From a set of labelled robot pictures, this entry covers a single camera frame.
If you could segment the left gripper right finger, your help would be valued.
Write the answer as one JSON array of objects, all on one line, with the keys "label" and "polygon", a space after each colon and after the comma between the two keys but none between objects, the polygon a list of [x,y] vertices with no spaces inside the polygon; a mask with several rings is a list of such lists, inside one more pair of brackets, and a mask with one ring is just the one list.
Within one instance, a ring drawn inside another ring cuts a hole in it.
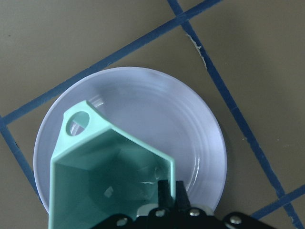
[{"label": "left gripper right finger", "polygon": [[183,211],[191,207],[183,181],[176,181],[175,206],[179,211]]}]

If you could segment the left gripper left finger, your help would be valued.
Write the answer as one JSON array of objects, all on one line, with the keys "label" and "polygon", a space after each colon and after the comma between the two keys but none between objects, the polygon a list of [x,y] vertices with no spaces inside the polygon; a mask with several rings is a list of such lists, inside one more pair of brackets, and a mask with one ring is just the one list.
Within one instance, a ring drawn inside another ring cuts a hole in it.
[{"label": "left gripper left finger", "polygon": [[158,207],[169,211],[174,210],[175,200],[171,195],[171,189],[167,180],[158,181]]}]

